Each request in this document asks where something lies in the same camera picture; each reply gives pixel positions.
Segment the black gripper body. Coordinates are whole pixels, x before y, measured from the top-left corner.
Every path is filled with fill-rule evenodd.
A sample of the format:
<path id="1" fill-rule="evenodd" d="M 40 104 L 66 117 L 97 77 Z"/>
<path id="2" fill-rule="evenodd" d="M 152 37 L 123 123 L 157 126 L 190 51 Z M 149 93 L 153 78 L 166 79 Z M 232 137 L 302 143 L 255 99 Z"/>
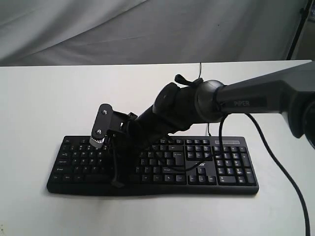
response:
<path id="1" fill-rule="evenodd" d="M 160 139 L 158 133 L 145 129 L 135 114 L 114 111 L 107 130 L 115 172 L 133 165 L 139 152 Z"/>

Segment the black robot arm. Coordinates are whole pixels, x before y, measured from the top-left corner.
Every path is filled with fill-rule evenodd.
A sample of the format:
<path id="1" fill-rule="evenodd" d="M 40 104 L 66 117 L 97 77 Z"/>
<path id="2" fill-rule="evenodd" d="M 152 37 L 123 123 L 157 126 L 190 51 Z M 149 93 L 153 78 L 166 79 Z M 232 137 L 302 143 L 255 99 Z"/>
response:
<path id="1" fill-rule="evenodd" d="M 149 143 L 193 124 L 220 123 L 230 114 L 277 113 L 292 135 L 315 143 L 315 64 L 309 62 L 225 85 L 217 80 L 187 81 L 176 75 L 141 115 L 127 115 L 114 153 L 138 152 Z"/>

